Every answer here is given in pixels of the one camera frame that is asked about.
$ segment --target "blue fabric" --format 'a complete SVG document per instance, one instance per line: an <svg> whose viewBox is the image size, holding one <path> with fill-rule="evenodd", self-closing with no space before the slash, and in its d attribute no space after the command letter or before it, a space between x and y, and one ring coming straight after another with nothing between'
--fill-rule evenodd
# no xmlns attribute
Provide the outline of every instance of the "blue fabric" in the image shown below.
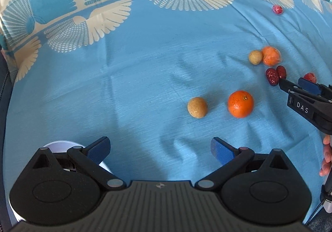
<svg viewBox="0 0 332 232"><path fill-rule="evenodd" d="M8 110L6 195L38 147L51 141L88 145L108 136L112 150L105 163L126 182L195 182L220 166L210 152L217 136L257 153L283 149L315 207L323 181L321 134L287 107L287 94L269 85L266 67L248 61L251 50L271 45L280 50L289 80L314 72L319 83L332 82L332 14L301 0L294 4L277 16L264 0L234 0L201 12L132 0L120 27L69 53L53 50L40 32L38 60L15 84ZM236 90L254 97L247 118L227 111ZM209 105L202 119L187 112L195 96Z"/></svg>

